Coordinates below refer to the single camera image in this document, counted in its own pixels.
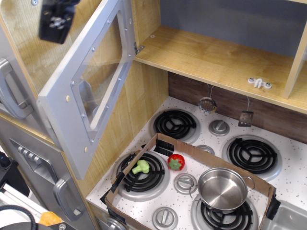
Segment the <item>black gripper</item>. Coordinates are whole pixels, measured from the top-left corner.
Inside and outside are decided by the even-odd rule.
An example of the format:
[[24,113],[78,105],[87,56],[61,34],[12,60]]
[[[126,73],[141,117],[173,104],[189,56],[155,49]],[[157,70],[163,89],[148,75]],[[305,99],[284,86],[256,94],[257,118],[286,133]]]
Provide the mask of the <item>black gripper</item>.
[[43,0],[38,30],[39,38],[64,44],[74,18],[74,9],[66,8],[74,8],[79,3],[80,0]]

